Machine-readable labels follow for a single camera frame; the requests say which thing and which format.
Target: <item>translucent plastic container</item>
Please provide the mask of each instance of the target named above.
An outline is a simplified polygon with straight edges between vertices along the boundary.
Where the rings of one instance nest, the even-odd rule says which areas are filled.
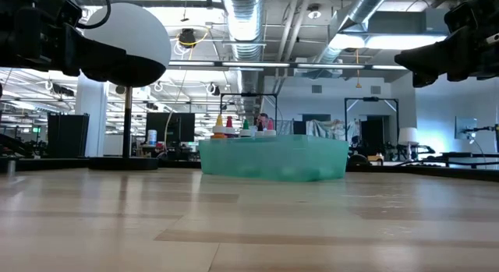
[[[349,146],[315,136],[201,140],[203,173],[286,182],[343,178]]]

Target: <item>white column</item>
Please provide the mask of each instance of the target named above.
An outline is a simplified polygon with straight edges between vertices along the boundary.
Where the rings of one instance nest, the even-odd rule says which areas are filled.
[[[85,150],[87,157],[100,157],[104,152],[108,89],[107,83],[88,79],[83,73],[78,77],[75,114],[87,113],[90,116]]]

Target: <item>wooden floor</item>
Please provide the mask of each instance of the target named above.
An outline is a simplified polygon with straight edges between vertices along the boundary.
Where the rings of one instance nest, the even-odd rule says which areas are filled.
[[[0,178],[0,271],[499,271],[499,184],[19,173]]]

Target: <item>white sphere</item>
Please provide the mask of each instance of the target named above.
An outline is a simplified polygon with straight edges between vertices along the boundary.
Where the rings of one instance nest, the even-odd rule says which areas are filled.
[[[89,25],[100,22],[107,8],[97,10]],[[172,46],[163,24],[146,9],[129,3],[111,5],[108,21],[86,38],[126,50],[127,60],[111,69],[109,80],[126,87],[142,87],[158,80],[170,62]]]

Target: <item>person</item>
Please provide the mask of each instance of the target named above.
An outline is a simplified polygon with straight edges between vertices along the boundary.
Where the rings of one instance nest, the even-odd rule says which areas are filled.
[[[264,130],[266,130],[267,129],[267,124],[268,124],[268,115],[267,115],[267,113],[260,113],[260,115],[258,115],[257,126],[260,124],[260,122],[262,123],[262,126],[264,127]]]

